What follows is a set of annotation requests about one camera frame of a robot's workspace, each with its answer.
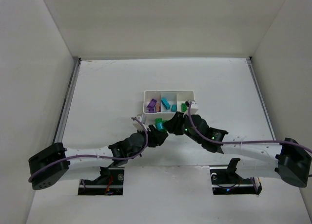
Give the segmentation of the teal rounded lego brick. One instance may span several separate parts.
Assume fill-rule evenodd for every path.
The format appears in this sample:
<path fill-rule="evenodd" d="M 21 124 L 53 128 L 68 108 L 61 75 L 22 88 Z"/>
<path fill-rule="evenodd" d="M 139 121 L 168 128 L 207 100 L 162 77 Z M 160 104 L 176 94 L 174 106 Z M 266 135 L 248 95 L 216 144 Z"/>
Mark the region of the teal rounded lego brick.
<path fill-rule="evenodd" d="M 157 129 L 158 131 L 161 131 L 161 132 L 166 132 L 166 131 L 167 131 L 167 130 L 165 129 L 165 127 L 163 126 L 163 123 L 162 123 L 162 122 L 156 123 L 155 126 L 156 126 L 156 129 Z"/>

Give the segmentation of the green lego brick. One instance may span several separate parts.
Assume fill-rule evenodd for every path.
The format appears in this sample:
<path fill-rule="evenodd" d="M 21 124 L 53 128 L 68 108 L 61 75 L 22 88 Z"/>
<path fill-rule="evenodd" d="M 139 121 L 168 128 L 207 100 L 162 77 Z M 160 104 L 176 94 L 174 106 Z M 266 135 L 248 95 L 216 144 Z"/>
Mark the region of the green lego brick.
<path fill-rule="evenodd" d="M 156 118 L 155 119 L 155 124 L 158 124 L 158 123 L 164 123 L 164 122 L 166 122 L 166 120 L 163 120 L 162 118 Z"/>

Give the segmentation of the small teal lego brick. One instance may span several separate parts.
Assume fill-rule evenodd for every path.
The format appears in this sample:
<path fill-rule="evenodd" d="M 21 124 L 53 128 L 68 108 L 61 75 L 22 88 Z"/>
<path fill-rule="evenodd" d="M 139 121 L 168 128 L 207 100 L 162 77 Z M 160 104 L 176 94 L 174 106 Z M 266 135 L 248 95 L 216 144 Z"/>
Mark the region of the small teal lego brick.
<path fill-rule="evenodd" d="M 176 112 L 176 111 L 177 111 L 177 107 L 176 107 L 176 105 L 172 105 L 172 107 L 171 107 L 171 111 L 172 111 L 172 112 Z"/>

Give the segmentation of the green lego plate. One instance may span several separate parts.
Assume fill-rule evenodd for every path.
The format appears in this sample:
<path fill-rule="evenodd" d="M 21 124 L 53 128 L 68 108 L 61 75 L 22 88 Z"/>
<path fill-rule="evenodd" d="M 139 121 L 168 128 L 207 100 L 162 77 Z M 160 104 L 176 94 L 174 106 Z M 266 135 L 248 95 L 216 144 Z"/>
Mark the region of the green lego plate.
<path fill-rule="evenodd" d="M 187 104 L 186 104 L 186 103 L 182 103 L 182 104 L 181 104 L 181 111 L 182 111 L 182 112 L 186 112 L 187 109 L 188 109 Z"/>

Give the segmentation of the purple curved lego brick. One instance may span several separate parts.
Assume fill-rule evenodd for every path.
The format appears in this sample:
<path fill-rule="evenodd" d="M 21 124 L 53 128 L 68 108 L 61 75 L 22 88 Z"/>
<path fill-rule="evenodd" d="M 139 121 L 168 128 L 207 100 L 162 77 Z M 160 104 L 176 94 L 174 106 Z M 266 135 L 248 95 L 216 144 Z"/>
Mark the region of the purple curved lego brick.
<path fill-rule="evenodd" d="M 147 112 L 148 112 L 148 113 L 155 113 L 156 110 L 155 110 L 155 108 L 148 108 L 148 109 L 147 109 Z"/>

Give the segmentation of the purple lego plate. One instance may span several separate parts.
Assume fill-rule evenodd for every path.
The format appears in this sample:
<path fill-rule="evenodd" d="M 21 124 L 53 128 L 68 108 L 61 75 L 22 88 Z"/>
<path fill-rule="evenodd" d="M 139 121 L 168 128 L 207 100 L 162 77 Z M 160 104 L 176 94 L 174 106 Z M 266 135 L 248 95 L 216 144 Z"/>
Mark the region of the purple lego plate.
<path fill-rule="evenodd" d="M 157 104 L 157 100 L 152 98 L 151 101 L 147 105 L 147 109 L 154 109 Z"/>

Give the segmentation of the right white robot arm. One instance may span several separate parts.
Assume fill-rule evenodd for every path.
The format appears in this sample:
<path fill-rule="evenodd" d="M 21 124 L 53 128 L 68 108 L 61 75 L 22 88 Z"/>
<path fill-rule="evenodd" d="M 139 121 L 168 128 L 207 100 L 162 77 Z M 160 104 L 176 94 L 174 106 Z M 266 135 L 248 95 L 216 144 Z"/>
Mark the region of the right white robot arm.
<path fill-rule="evenodd" d="M 183 112 L 176 112 L 163 126 L 171 134 L 188 136 L 208 152 L 235 155 L 227 167 L 227 174 L 235 179 L 268 177 L 294 187 L 308 184 L 312 151 L 291 138 L 226 142 L 227 131 L 209 127 L 197 114 Z"/>

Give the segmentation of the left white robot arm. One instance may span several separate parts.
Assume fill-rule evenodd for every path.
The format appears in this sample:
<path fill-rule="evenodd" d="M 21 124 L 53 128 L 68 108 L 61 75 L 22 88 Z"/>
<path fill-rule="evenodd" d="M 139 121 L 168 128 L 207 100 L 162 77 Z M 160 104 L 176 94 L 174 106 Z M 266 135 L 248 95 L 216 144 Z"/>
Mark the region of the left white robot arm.
<path fill-rule="evenodd" d="M 161 146 L 168 133 L 153 125 L 137 131 L 124 140 L 96 149 L 66 148 L 62 142 L 54 143 L 29 158 L 30 177 L 33 190 L 51 187 L 65 179 L 94 180 L 103 174 L 104 168 L 118 167 L 142 155 L 147 148 Z"/>

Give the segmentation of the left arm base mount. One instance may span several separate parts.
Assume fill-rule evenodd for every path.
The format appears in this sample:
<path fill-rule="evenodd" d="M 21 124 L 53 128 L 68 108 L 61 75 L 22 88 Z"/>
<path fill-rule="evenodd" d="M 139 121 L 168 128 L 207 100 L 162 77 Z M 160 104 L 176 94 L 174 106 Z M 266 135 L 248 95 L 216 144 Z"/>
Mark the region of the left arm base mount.
<path fill-rule="evenodd" d="M 79 196 L 121 196 L 123 195 L 124 168 L 100 168 L 95 180 L 80 180 Z"/>

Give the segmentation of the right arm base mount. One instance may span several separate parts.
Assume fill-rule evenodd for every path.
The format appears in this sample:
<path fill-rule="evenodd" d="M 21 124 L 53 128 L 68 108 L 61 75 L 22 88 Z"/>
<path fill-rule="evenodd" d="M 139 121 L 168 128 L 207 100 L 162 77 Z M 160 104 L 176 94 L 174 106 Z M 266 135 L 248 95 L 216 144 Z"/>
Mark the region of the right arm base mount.
<path fill-rule="evenodd" d="M 242 178 L 237 171 L 241 159 L 232 159 L 227 166 L 210 167 L 213 195 L 259 195 L 262 184 L 258 177 Z"/>

